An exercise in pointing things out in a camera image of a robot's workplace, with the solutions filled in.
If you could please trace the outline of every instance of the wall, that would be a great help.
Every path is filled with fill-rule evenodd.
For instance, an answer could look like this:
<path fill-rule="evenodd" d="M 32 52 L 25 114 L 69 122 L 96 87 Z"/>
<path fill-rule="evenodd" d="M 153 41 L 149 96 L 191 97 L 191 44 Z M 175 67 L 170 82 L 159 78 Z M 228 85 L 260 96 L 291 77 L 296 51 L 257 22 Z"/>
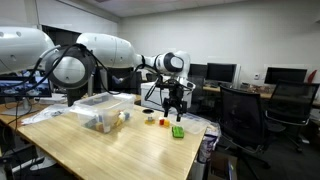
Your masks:
<path fill-rule="evenodd" d="M 117 35 L 115 22 L 82 11 L 70 5 L 53 1 L 37 0 L 40 24 L 75 32 L 106 33 Z"/>
<path fill-rule="evenodd" d="M 2 0 L 0 26 L 36 27 L 38 24 L 35 0 Z"/>
<path fill-rule="evenodd" d="M 184 50 L 191 62 L 241 64 L 240 82 L 268 66 L 320 69 L 317 0 L 246 1 L 122 19 L 119 36 L 137 53 Z"/>

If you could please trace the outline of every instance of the ceiling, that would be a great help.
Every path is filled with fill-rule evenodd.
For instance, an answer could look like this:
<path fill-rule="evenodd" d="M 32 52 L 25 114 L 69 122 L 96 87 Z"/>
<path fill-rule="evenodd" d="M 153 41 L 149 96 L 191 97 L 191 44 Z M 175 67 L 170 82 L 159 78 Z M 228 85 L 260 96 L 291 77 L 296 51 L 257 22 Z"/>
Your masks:
<path fill-rule="evenodd" d="M 118 17 L 175 11 L 245 0 L 81 0 Z"/>

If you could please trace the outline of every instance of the green block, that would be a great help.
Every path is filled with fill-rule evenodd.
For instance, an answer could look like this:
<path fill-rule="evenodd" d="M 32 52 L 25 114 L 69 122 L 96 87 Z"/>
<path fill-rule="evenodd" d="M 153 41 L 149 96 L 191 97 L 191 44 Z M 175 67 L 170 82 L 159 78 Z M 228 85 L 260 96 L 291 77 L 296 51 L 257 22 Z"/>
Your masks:
<path fill-rule="evenodd" d="M 183 138 L 184 137 L 184 131 L 181 126 L 173 126 L 172 127 L 172 136 L 175 138 Z"/>

